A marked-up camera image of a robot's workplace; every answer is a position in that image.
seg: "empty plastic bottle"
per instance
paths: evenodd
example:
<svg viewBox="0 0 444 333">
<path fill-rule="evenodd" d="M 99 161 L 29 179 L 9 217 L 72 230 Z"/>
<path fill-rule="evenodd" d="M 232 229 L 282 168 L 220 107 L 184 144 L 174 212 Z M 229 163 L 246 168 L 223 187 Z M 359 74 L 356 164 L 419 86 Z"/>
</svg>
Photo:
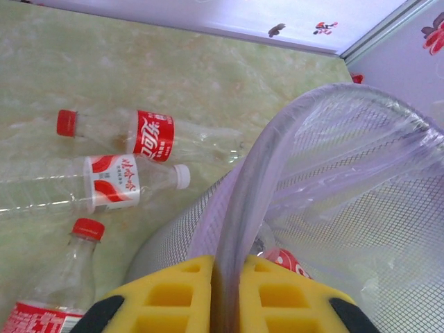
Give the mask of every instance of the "empty plastic bottle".
<svg viewBox="0 0 444 333">
<path fill-rule="evenodd" d="M 140 155 L 105 155 L 9 164 L 0 170 L 0 219 L 36 213 L 86 214 L 144 204 L 161 189 L 184 189 L 183 165 Z"/>
<path fill-rule="evenodd" d="M 129 114 L 121 123 L 115 123 L 106 117 L 60 110 L 57 133 L 90 139 L 104 147 L 103 153 L 125 151 L 146 155 L 157 162 L 221 164 L 241 157 L 243 135 L 238 130 L 206 128 L 143 110 Z"/>
<path fill-rule="evenodd" d="M 22 289 L 2 333 L 69 333 L 93 305 L 92 255 L 103 224 L 78 219 L 66 250 Z"/>
</svg>

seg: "red bottle cap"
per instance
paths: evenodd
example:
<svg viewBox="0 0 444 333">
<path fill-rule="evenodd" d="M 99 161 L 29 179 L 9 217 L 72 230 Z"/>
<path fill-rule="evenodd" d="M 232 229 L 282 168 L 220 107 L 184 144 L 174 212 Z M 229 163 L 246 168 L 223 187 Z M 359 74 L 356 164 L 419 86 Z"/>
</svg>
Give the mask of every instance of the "red bottle cap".
<svg viewBox="0 0 444 333">
<path fill-rule="evenodd" d="M 60 110 L 57 117 L 57 134 L 64 137 L 76 135 L 77 112 L 71 110 Z"/>
<path fill-rule="evenodd" d="M 72 228 L 73 234 L 79 234 L 88 238 L 93 238 L 97 241 L 102 239 L 105 232 L 105 226 L 91 219 L 78 219 Z"/>
</svg>

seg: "wall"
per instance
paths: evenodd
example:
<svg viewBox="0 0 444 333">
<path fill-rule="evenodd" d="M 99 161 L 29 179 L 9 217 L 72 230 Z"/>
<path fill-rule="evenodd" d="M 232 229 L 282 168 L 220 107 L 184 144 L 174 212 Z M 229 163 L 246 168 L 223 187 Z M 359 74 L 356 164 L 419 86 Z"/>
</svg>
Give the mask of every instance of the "wall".
<svg viewBox="0 0 444 333">
<path fill-rule="evenodd" d="M 444 0 L 437 1 L 387 40 L 378 44 L 362 58 L 349 66 L 352 73 L 364 75 L 363 83 L 380 88 L 428 113 L 431 104 L 444 100 L 444 22 L 439 26 L 436 51 L 425 49 L 425 34 L 434 20 L 444 12 Z"/>
</svg>

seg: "mesh trash can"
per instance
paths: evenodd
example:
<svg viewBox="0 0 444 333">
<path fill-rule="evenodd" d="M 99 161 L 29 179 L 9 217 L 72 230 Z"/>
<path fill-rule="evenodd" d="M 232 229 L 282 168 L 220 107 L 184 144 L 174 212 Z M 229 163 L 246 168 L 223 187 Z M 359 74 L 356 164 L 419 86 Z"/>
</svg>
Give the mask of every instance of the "mesh trash can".
<svg viewBox="0 0 444 333">
<path fill-rule="evenodd" d="M 444 332 L 444 136 L 407 104 L 328 85 L 285 107 L 248 156 L 140 249 L 127 280 L 216 255 L 226 332 L 261 223 L 382 332 Z"/>
</svg>

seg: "yellow sponge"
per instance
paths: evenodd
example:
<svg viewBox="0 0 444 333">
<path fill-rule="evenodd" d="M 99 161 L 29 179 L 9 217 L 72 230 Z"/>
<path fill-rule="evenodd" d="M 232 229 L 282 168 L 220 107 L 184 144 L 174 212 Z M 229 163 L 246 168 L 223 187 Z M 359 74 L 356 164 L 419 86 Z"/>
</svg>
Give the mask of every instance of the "yellow sponge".
<svg viewBox="0 0 444 333">
<path fill-rule="evenodd" d="M 249 256 L 239 286 L 241 333 L 348 333 L 329 300 L 346 294 Z"/>
<path fill-rule="evenodd" d="M 200 333 L 210 329 L 212 256 L 168 267 L 105 297 L 125 298 L 103 333 Z"/>
</svg>

